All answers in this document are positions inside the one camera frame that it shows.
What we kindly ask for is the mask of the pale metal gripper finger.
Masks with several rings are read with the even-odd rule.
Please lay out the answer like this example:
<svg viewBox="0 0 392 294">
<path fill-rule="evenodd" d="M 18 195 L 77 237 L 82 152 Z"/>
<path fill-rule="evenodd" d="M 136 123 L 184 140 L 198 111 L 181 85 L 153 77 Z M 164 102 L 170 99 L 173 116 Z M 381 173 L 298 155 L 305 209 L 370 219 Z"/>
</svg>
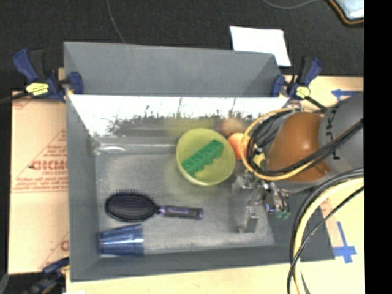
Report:
<svg viewBox="0 0 392 294">
<path fill-rule="evenodd" d="M 255 207 L 247 206 L 243 222 L 237 226 L 238 233 L 255 233 L 259 218 Z"/>
<path fill-rule="evenodd" d="M 254 180 L 248 176 L 237 176 L 232 182 L 232 192 L 251 191 L 254 189 Z"/>
</svg>

